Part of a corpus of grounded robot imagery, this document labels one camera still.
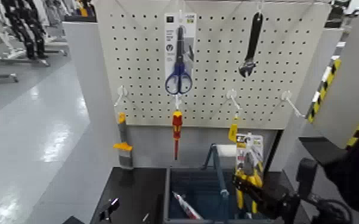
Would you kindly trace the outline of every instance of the black counter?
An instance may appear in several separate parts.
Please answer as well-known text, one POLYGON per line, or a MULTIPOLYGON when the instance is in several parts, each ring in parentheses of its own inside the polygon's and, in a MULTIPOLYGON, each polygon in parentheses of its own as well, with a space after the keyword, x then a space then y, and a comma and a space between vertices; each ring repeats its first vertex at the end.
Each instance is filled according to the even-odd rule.
POLYGON ((120 207, 111 215, 113 223, 139 224, 149 213, 150 223, 161 223, 166 169, 114 167, 104 187, 91 223, 99 222, 99 212, 109 199, 119 198, 120 207))

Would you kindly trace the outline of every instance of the wall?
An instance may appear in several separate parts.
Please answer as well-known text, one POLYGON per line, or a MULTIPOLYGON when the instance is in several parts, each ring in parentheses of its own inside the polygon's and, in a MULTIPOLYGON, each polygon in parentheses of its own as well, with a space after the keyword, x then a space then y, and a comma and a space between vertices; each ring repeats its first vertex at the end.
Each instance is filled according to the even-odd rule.
MULTIPOLYGON (((99 138, 103 138, 103 142, 108 139, 112 146, 119 142, 117 124, 114 119, 114 102, 110 97, 111 93, 115 93, 116 90, 110 90, 108 85, 97 23, 64 22, 63 24, 90 121, 99 138)), ((247 133, 248 131, 264 136, 264 154, 268 155, 277 131, 242 130, 240 132, 247 133)), ((171 127, 128 126, 129 143, 134 146, 134 165, 137 167, 199 167, 204 162, 211 143, 230 143, 227 138, 228 129, 184 127, 181 134, 179 160, 174 161, 171 127)), ((232 167, 234 160, 223 161, 223 165, 232 167)))
MULTIPOLYGON (((341 34, 341 29, 326 29, 323 31, 310 64, 308 74, 302 85, 303 91, 301 91, 301 94, 299 94, 295 102, 296 108, 298 108, 302 114, 306 114, 310 107, 314 92, 317 90, 321 77, 329 65, 330 58, 341 38, 341 34)), ((283 170, 290 153, 293 151, 292 145, 295 140, 297 140, 304 121, 305 119, 301 117, 291 117, 278 145, 270 171, 280 172, 283 170)))
POLYGON ((345 148, 359 125, 359 17, 341 52, 341 60, 313 125, 332 143, 345 148))

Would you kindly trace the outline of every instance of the label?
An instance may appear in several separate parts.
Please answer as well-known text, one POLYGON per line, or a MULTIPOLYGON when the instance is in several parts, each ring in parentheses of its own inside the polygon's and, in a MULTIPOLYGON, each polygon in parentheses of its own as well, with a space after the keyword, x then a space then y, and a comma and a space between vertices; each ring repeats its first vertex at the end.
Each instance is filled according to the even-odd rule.
POLYGON ((179 13, 165 14, 165 76, 166 79, 174 70, 175 58, 177 57, 177 29, 184 29, 184 63, 187 73, 192 77, 193 55, 196 44, 196 14, 182 13, 180 21, 179 13))
POLYGON ((244 162, 248 154, 252 156, 253 167, 256 167, 259 162, 263 163, 263 136, 251 133, 237 134, 236 167, 239 167, 240 164, 247 166, 244 162))

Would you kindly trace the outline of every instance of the red marker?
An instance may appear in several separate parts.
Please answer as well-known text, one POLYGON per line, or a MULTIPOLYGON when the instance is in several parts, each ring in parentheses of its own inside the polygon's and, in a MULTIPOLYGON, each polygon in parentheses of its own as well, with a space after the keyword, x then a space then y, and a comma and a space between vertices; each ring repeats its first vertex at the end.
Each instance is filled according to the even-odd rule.
POLYGON ((172 194, 190 219, 203 219, 179 194, 175 192, 172 192, 172 194))

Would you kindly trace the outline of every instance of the metal hook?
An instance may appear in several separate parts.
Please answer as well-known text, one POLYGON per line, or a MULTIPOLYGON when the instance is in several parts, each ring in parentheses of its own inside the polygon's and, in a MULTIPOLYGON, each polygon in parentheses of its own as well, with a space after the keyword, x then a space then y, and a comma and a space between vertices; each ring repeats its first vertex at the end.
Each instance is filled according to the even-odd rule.
POLYGON ((125 87, 123 85, 117 88, 117 93, 118 93, 118 99, 117 99, 116 103, 114 104, 114 107, 118 106, 118 104, 122 100, 122 97, 126 97, 128 95, 128 91, 125 89, 125 87))
POLYGON ((235 107, 237 108, 237 110, 242 110, 241 106, 239 106, 239 104, 235 100, 235 97, 237 97, 237 91, 235 91, 234 89, 229 90, 227 92, 226 97, 227 97, 227 99, 230 99, 230 100, 233 101, 233 103, 234 103, 235 107))
POLYGON ((257 5, 258 13, 259 13, 259 14, 262 14, 264 1, 265 1, 265 0, 261 0, 260 3, 258 3, 258 5, 257 5))
POLYGON ((293 104, 293 102, 291 102, 290 98, 291 98, 292 94, 291 91, 284 91, 281 94, 281 100, 282 101, 286 101, 289 103, 289 105, 291 105, 291 107, 293 108, 295 115, 297 117, 305 117, 305 115, 301 114, 301 112, 295 107, 295 105, 293 104))
POLYGON ((182 100, 180 100, 180 96, 178 96, 179 94, 175 94, 174 98, 175 98, 175 109, 179 110, 180 109, 180 104, 182 103, 182 100))

